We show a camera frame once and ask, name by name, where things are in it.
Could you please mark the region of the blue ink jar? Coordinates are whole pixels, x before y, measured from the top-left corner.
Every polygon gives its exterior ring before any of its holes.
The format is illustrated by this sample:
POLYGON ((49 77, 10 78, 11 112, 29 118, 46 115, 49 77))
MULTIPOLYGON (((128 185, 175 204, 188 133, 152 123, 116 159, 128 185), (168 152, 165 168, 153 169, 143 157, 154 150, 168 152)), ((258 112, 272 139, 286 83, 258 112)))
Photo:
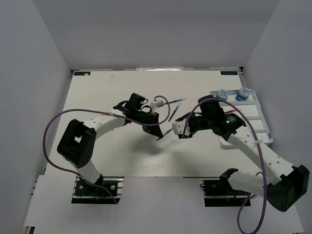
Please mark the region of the blue ink jar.
POLYGON ((229 92, 225 89, 218 90, 216 97, 221 100, 227 100, 229 97, 229 92))
POLYGON ((250 95, 251 95, 250 89, 247 87, 242 87, 238 90, 238 92, 235 96, 235 100, 236 101, 245 101, 249 98, 250 95))

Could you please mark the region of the purple gel pen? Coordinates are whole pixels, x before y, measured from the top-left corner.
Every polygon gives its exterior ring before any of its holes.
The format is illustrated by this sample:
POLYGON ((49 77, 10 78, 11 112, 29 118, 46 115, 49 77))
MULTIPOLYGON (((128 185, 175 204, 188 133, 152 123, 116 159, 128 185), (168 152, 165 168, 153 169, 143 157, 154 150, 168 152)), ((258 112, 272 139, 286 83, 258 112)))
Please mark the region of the purple gel pen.
POLYGON ((177 106, 175 107, 175 109, 173 110, 171 116, 170 116, 169 119, 168 119, 169 122, 174 118, 174 116, 175 116, 175 114, 177 113, 177 111, 178 111, 178 109, 180 108, 180 106, 181 106, 181 103, 178 103, 177 106))

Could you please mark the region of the blue gel pen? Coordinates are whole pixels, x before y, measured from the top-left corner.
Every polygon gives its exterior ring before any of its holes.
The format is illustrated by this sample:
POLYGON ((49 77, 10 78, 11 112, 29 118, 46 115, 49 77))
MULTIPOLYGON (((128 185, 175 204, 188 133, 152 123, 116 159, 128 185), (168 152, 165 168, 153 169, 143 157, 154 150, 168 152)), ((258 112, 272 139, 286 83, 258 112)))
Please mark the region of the blue gel pen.
POLYGON ((172 101, 168 101, 166 104, 173 104, 173 103, 178 103, 178 102, 182 102, 182 101, 185 101, 186 98, 185 97, 182 97, 182 98, 179 98, 179 99, 175 99, 175 100, 172 100, 172 101))

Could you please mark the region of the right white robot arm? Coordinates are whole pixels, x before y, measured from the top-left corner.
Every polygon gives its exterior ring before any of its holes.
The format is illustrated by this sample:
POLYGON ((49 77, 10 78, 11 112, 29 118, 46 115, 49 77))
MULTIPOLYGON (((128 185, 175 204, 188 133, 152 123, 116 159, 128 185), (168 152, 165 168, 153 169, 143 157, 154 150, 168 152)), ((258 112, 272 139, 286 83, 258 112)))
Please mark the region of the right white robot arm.
POLYGON ((198 131, 211 130, 215 135, 239 149, 262 172, 262 177, 229 168, 220 177, 220 188, 225 194, 245 191, 262 196, 274 208, 287 211, 308 190, 309 170, 294 166, 260 141, 252 125, 240 110, 225 113, 220 99, 205 96, 198 100, 195 110, 178 118, 173 124, 179 139, 192 138, 198 131))

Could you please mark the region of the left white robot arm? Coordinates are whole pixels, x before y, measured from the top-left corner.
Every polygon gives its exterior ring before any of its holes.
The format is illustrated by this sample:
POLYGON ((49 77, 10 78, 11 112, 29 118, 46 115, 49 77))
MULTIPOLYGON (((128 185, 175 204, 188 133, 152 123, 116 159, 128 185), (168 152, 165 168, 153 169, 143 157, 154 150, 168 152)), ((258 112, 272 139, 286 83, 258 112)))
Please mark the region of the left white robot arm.
POLYGON ((129 100, 114 106, 111 114, 88 121, 73 119, 69 122, 57 146, 57 152, 87 181, 86 189, 91 194, 97 195, 103 189, 103 176, 91 161, 95 141, 100 136, 136 121, 143 124, 144 132, 163 137, 158 124, 159 114, 142 111, 145 100, 145 97, 132 93, 129 100))

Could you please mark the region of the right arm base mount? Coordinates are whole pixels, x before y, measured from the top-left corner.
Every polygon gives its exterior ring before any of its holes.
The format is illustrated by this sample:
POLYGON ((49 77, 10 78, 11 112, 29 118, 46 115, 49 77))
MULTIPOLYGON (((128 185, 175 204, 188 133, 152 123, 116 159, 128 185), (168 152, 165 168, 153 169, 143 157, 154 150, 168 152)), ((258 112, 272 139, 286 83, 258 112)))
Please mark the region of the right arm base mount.
POLYGON ((204 193, 205 207, 241 207, 249 195, 244 191, 228 189, 219 179, 203 180, 200 188, 204 193))

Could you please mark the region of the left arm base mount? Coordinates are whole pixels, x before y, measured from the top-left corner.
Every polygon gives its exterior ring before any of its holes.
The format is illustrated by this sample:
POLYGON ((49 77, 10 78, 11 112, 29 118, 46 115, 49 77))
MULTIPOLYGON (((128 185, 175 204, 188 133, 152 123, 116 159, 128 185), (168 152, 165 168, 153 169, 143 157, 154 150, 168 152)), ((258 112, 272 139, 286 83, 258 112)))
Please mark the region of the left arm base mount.
POLYGON ((71 203, 72 204, 118 204, 122 195, 123 177, 104 177, 102 186, 114 197, 102 188, 90 186, 76 177, 71 203))

